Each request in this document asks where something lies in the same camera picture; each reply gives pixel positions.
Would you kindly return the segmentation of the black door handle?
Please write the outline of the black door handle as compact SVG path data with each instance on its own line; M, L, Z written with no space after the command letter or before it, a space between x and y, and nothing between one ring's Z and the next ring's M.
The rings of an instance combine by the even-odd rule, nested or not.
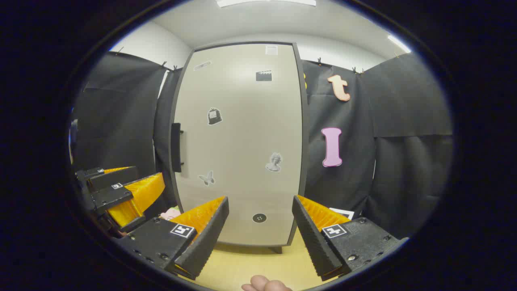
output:
M181 173L183 162L181 161L181 142L183 134L181 123L170 125L170 168L174 173Z

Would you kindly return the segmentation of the ceiling light panel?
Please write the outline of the ceiling light panel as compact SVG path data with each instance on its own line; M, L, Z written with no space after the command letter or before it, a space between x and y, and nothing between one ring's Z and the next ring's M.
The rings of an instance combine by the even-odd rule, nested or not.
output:
M288 2L288 3L292 3L292 4L305 5L305 6L311 6L311 7L317 6L316 0L215 0L215 1L220 8L234 6L234 5L240 5L240 4L247 4L247 3L252 3L252 2Z

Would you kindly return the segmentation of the black backdrop cloth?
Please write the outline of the black backdrop cloth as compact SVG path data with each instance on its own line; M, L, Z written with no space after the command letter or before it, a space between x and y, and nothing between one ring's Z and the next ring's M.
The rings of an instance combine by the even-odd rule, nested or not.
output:
M412 236L442 197L454 154L443 90L424 63L401 55L363 74L302 60L307 78L309 165L305 196L354 211L397 238ZM108 53L73 111L74 169L137 167L170 173L166 120L182 68Z

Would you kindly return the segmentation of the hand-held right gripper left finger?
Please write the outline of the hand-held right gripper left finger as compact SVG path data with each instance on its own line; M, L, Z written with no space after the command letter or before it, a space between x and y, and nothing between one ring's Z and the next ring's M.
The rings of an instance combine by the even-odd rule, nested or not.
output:
M155 217L115 243L161 272L195 280L212 254L229 215L229 199L216 198L179 217Z

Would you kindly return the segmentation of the white book with portrait cover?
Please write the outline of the white book with portrait cover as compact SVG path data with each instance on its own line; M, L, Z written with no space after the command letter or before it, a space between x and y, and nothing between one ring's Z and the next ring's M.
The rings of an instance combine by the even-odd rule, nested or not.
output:
M352 220L354 217L354 211L347 211L347 210L336 209L336 208L331 208L331 207L330 207L330 210L332 210L336 213L339 213L339 214L343 215L344 217L347 217L347 219L350 219L350 220Z

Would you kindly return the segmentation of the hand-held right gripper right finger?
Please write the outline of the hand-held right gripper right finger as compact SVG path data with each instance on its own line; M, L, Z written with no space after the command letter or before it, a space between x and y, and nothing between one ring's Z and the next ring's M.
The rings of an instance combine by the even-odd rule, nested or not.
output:
M360 273L408 241L368 218L349 219L300 195L293 198L292 215L322 280Z

